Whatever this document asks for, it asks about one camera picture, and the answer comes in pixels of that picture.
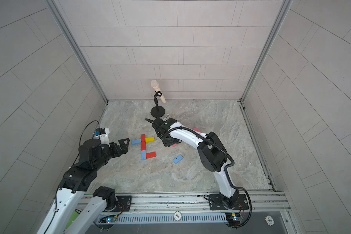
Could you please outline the yellow block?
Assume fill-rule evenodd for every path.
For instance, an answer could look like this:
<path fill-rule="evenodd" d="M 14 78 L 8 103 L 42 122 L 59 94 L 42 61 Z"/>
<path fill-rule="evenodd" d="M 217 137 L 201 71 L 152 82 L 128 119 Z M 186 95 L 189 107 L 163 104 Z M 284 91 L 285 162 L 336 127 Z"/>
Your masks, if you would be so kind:
<path fill-rule="evenodd" d="M 147 138 L 145 139 L 145 142 L 146 142 L 146 143 L 155 142 L 155 137 L 147 137 Z"/>

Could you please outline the red stem block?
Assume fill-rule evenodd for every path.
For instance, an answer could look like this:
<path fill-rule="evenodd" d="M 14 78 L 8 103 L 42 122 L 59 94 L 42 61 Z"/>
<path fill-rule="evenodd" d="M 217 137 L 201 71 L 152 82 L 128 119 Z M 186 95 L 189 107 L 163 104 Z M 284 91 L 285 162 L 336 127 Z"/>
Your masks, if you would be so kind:
<path fill-rule="evenodd" d="M 145 142 L 146 142 L 145 139 L 146 139 L 145 134 L 143 134 L 143 135 L 140 136 L 140 141 L 141 141 L 141 143 L 145 143 Z"/>

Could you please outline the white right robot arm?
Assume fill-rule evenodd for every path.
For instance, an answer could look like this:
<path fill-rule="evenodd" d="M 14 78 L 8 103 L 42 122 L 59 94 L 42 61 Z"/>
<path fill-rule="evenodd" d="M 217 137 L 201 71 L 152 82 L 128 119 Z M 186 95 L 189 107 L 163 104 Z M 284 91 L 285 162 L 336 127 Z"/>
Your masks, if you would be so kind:
<path fill-rule="evenodd" d="M 228 173 L 228 168 L 234 165 L 234 160 L 215 133 L 198 133 L 177 121 L 174 123 L 163 122 L 160 125 L 153 123 L 152 127 L 166 147 L 180 142 L 194 147 L 199 154 L 202 165 L 214 174 L 219 186 L 220 199 L 216 203 L 223 205 L 228 210 L 237 206 L 239 189 L 234 186 Z"/>

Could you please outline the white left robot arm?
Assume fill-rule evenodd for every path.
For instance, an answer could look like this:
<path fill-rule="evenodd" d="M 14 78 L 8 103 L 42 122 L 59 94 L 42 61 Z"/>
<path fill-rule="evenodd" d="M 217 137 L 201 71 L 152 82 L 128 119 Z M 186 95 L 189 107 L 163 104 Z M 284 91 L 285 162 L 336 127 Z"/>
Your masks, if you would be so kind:
<path fill-rule="evenodd" d="M 104 211 L 122 214 L 131 206 L 131 196 L 116 196 L 113 188 L 97 188 L 87 206 L 75 221 L 68 225 L 70 217 L 84 197 L 97 172 L 112 158 L 128 152 L 130 140 L 118 143 L 102 143 L 94 138 L 79 147 L 80 159 L 64 174 L 55 194 L 51 210 L 38 229 L 39 234 L 84 234 Z"/>

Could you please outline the light blue block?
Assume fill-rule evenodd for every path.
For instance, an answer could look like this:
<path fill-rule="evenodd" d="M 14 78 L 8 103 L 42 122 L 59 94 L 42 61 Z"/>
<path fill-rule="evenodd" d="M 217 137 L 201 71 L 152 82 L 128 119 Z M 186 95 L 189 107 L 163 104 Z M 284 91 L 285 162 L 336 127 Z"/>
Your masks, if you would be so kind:
<path fill-rule="evenodd" d="M 146 160 L 146 150 L 141 151 L 141 160 Z"/>
<path fill-rule="evenodd" d="M 132 141 L 132 145 L 138 145 L 141 144 L 141 139 L 136 139 Z"/>
<path fill-rule="evenodd" d="M 175 164 L 178 164 L 181 160 L 183 160 L 183 156 L 182 155 L 178 155 L 175 159 L 173 159 L 173 162 Z"/>

